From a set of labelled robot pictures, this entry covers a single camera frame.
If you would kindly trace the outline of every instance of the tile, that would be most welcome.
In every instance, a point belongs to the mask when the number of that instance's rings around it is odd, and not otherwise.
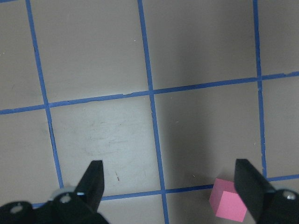
[[[256,76],[252,2],[143,0],[155,89]]]
[[[170,224],[237,224],[239,222],[216,217],[209,204],[211,190],[197,190],[184,193],[167,194]],[[255,223],[247,211],[244,224]]]
[[[291,189],[299,193],[299,179],[285,180],[285,181],[272,181],[271,184],[277,188]]]
[[[299,77],[263,82],[268,177],[299,174],[298,87]]]
[[[65,184],[76,185],[103,160],[104,195],[160,189],[149,97],[51,109]]]
[[[137,1],[31,4],[50,102],[148,89]]]
[[[161,195],[102,201],[99,212],[112,224],[164,224]]]
[[[296,0],[258,1],[263,75],[299,70],[298,10]]]
[[[0,110],[43,104],[25,1],[0,7]]]
[[[0,115],[0,206],[43,203],[59,188],[44,110]]]
[[[155,96],[167,189],[232,181],[237,158],[261,171],[256,83]]]

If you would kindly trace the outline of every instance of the gray floor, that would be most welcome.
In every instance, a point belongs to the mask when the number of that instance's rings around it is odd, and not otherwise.
[[[0,204],[39,206],[92,160],[111,224],[236,223],[208,203],[236,158],[299,191],[298,10],[0,0]]]

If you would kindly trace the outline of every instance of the pink block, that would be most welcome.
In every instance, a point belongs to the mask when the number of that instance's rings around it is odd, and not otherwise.
[[[216,178],[209,202],[217,217],[243,222],[247,208],[234,182]]]

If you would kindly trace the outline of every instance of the blue tape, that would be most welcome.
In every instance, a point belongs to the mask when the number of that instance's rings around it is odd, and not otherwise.
[[[56,149],[56,143],[55,143],[55,138],[54,138],[54,133],[53,133],[51,112],[50,112],[50,108],[49,108],[49,102],[47,99],[45,82],[43,79],[43,70],[42,70],[42,65],[41,65],[41,59],[39,56],[39,50],[38,50],[38,45],[37,45],[36,32],[35,32],[35,28],[34,28],[30,0],[26,0],[26,8],[27,8],[28,21],[29,21],[29,26],[30,26],[30,31],[31,31],[32,43],[33,43],[34,52],[35,52],[38,78],[39,78],[39,82],[41,85],[43,102],[45,105],[46,115],[47,115],[47,119],[48,119],[49,132],[50,132],[50,138],[51,138],[51,143],[52,143],[53,157],[54,157],[56,173],[57,173],[57,177],[58,177],[58,183],[59,183],[59,187],[63,188],[64,184],[63,184],[63,180],[62,180],[62,175],[61,175],[61,170],[60,170],[60,165],[59,165],[59,160],[58,160],[58,154],[57,154],[57,149]]]
[[[288,74],[280,73],[280,74],[274,74],[274,75],[266,75],[266,76],[262,76],[262,80],[296,77],[296,76],[299,76],[299,71],[294,71],[294,72],[291,72],[291,73],[288,73]]]
[[[202,185],[202,186],[194,186],[194,187],[187,187],[187,188],[178,188],[178,189],[167,189],[167,190],[154,190],[154,191],[146,191],[146,192],[138,192],[138,193],[131,193],[131,194],[122,194],[122,195],[111,195],[111,196],[104,196],[102,197],[102,201],[109,201],[109,200],[117,200],[123,198],[132,198],[132,197],[143,197],[143,196],[151,196],[151,195],[166,195],[172,193],[183,193],[188,191],[197,191],[197,190],[205,190],[205,189],[212,189],[213,185]],[[43,206],[45,203],[34,203],[33,207],[38,208]]]
[[[267,178],[268,181],[286,181],[286,180],[295,180],[295,179],[299,179],[299,174]]]
[[[252,78],[240,78],[240,79],[232,79],[232,80],[225,80],[219,82],[211,82],[211,83],[203,83],[203,84],[195,84],[195,85],[186,85],[180,87],[172,87],[172,88],[165,88],[154,90],[154,94],[161,94],[161,93],[168,93],[168,92],[179,92],[179,91],[188,91],[188,90],[197,90],[197,89],[204,89],[209,87],[216,87],[222,85],[232,85],[232,84],[242,84],[242,83],[252,83],[256,82],[258,79],[255,77]]]
[[[265,126],[264,126],[264,113],[263,113],[263,84],[262,84],[262,68],[261,68],[261,57],[260,57],[260,35],[258,30],[257,0],[253,0],[253,18],[254,18],[254,32],[255,32],[255,43],[256,43],[256,74],[258,78],[257,88],[258,88],[258,110],[259,110],[259,122],[260,122],[262,167],[263,167],[263,176],[267,177]]]
[[[92,102],[92,101],[105,101],[105,100],[140,97],[140,96],[147,96],[147,95],[149,95],[149,91],[133,92],[133,93],[126,94],[126,95],[117,94],[117,95],[109,95],[109,96],[102,96],[102,97],[74,99],[74,100],[68,100],[68,101],[60,101],[60,102],[55,102],[55,103],[49,103],[49,107],[83,104],[83,103],[88,103],[88,102]]]
[[[26,107],[20,107],[15,109],[5,109],[5,110],[1,110],[0,114],[21,113],[21,112],[35,111],[41,109],[45,109],[45,105],[26,106]]]
[[[0,0],[0,3],[10,2],[10,1],[17,1],[17,0]]]
[[[161,194],[160,190],[147,191],[147,192],[139,192],[132,194],[123,194],[123,195],[112,195],[112,196],[104,196],[102,197],[102,201],[115,200],[115,199],[123,199],[123,198],[131,198],[131,197],[142,197],[142,196],[150,196],[150,195],[159,195]]]
[[[253,0],[253,19],[254,19],[254,33],[256,43],[256,72],[257,77],[262,77],[261,57],[260,57],[260,34],[258,30],[258,5],[257,0]]]
[[[164,222],[165,222],[165,224],[169,224],[167,201],[166,201],[166,194],[165,194],[164,175],[163,175],[163,166],[162,166],[162,157],[161,157],[157,116],[156,116],[156,106],[155,106],[155,98],[154,98],[154,92],[153,92],[154,87],[153,87],[153,79],[152,79],[151,67],[150,67],[150,53],[149,53],[149,46],[148,46],[148,40],[147,40],[147,34],[146,34],[144,11],[143,11],[142,0],[137,0],[137,2],[138,2],[140,26],[141,26],[141,33],[142,33],[143,49],[144,49],[144,59],[145,59],[146,73],[147,73],[148,86],[149,86],[149,98],[150,98],[150,107],[151,107],[152,119],[153,119],[153,129],[154,129],[154,138],[155,138],[156,153],[157,153],[160,187],[161,187],[161,191],[162,191]]]
[[[166,190],[166,193],[167,194],[182,193],[182,192],[187,192],[187,191],[206,190],[206,189],[212,189],[212,188],[213,188],[213,184],[209,184],[209,185],[194,186],[194,187],[188,187],[188,188],[168,189],[168,190]]]

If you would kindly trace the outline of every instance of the scuff mark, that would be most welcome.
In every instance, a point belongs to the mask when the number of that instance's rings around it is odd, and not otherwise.
[[[118,177],[118,175],[117,175],[117,172],[115,171],[115,175],[116,175],[116,177],[117,177],[117,180],[118,181],[120,181],[120,178]]]

